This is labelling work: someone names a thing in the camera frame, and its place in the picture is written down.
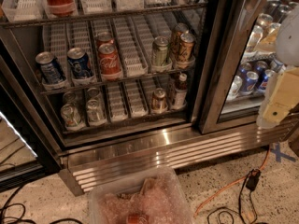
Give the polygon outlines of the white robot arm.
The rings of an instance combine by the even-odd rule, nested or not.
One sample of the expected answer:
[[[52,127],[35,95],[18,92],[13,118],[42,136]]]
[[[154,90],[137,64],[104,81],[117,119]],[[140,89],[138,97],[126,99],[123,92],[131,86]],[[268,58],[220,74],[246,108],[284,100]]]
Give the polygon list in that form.
[[[299,104],[299,7],[282,22],[276,39],[276,55],[286,69],[270,77],[256,124],[271,129]]]

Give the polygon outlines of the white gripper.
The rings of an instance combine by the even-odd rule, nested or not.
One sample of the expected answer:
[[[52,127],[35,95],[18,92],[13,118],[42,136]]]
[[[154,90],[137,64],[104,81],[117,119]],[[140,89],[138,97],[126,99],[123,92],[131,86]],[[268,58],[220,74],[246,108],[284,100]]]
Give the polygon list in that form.
[[[271,129],[280,124],[299,104],[299,67],[288,66],[269,78],[256,124]]]

